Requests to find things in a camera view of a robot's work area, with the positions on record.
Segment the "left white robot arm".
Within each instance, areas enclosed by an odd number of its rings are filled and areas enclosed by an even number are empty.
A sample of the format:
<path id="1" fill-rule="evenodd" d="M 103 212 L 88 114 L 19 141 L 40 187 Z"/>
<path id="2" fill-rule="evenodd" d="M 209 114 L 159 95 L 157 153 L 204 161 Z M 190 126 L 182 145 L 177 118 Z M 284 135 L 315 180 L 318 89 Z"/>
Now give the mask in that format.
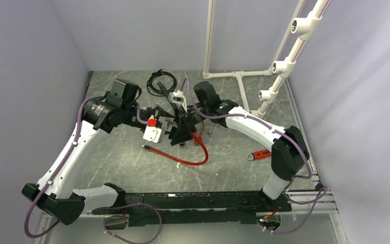
<path id="1" fill-rule="evenodd" d="M 37 183 L 23 187 L 22 194 L 65 225 L 75 222 L 82 213 L 98 208 L 107 208 L 114 214 L 122 212 L 126 205 L 122 188 L 106 183 L 98 188 L 76 189 L 75 183 L 100 142 L 114 128 L 127 125 L 146 133 L 149 119 L 174 117 L 159 105 L 139 108 L 137 100 L 141 93 L 137 84 L 116 79 L 102 97 L 85 100 L 63 151 Z"/>

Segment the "small silver keys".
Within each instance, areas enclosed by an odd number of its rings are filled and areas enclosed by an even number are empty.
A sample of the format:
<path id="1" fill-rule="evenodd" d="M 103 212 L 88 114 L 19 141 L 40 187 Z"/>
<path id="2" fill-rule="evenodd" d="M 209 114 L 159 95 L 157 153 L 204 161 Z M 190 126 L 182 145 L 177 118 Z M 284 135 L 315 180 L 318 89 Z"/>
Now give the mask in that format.
<path id="1" fill-rule="evenodd" d="M 167 132 L 171 132 L 174 127 L 174 120 L 171 118 L 166 118 L 166 129 Z"/>

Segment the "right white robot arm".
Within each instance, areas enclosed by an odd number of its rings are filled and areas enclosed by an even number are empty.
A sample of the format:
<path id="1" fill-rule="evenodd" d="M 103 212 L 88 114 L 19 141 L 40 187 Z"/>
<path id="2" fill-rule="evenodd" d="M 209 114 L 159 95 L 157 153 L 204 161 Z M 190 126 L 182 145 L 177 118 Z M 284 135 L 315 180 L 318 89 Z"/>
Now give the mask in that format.
<path id="1" fill-rule="evenodd" d="M 300 129 L 295 126 L 284 128 L 260 119 L 231 100 L 221 99 L 208 81 L 196 84 L 189 93 L 191 104 L 187 104 L 183 91 L 167 92 L 166 97 L 175 112 L 175 127 L 171 130 L 171 139 L 177 142 L 198 139 L 195 126 L 210 120 L 224 128 L 240 132 L 257 141 L 272 153 L 272 174 L 263 186 L 259 198 L 262 209 L 272 211 L 279 204 L 285 190 L 295 178 L 301 178 L 298 172 L 307 168 L 305 178 L 311 178 L 310 155 Z"/>

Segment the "red cable bike lock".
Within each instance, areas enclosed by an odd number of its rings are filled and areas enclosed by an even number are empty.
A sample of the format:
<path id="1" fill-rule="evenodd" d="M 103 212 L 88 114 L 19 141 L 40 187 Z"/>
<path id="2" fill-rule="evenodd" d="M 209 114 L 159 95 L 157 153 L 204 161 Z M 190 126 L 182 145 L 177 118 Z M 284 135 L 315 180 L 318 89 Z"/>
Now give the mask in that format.
<path id="1" fill-rule="evenodd" d="M 194 141 L 194 146 L 192 147 L 192 149 L 194 149 L 195 146 L 198 146 L 199 147 L 198 153 L 189 153 L 189 151 L 187 150 L 185 152 L 186 153 L 185 155 L 182 152 L 181 154 L 174 156 L 172 154 L 166 153 L 162 150 L 159 150 L 149 145 L 141 145 L 141 147 L 146 151 L 155 153 L 159 156 L 175 161 L 178 166 L 179 165 L 201 166 L 206 164 L 209 160 L 209 152 L 203 141 L 203 133 L 205 132 L 205 122 L 201 123 L 200 129 L 201 131 L 199 133 L 197 134 L 192 133 L 193 141 Z"/>

